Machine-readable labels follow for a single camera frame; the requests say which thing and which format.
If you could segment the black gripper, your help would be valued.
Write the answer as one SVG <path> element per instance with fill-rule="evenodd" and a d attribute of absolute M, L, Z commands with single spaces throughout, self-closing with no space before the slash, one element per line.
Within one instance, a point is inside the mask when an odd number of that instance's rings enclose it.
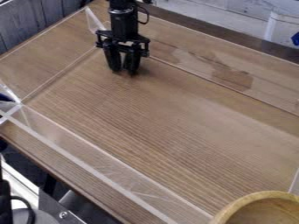
<path fill-rule="evenodd" d="M 96 47 L 104 50 L 107 64 L 114 72 L 122 70 L 122 56 L 126 53 L 124 69 L 131 75 L 136 74 L 142 57 L 150 56 L 150 38 L 140 34 L 128 38 L 119 38 L 110 30 L 96 30 Z"/>

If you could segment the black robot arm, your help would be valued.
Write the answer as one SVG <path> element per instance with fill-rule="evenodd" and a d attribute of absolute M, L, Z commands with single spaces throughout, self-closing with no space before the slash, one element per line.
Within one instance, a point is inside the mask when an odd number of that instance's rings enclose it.
<path fill-rule="evenodd" d="M 104 51 L 107 64 L 114 72 L 123 69 L 135 75 L 143 57 L 150 56 L 151 40 L 139 34 L 139 4 L 136 0 L 108 0 L 110 30 L 96 30 L 96 47 Z"/>

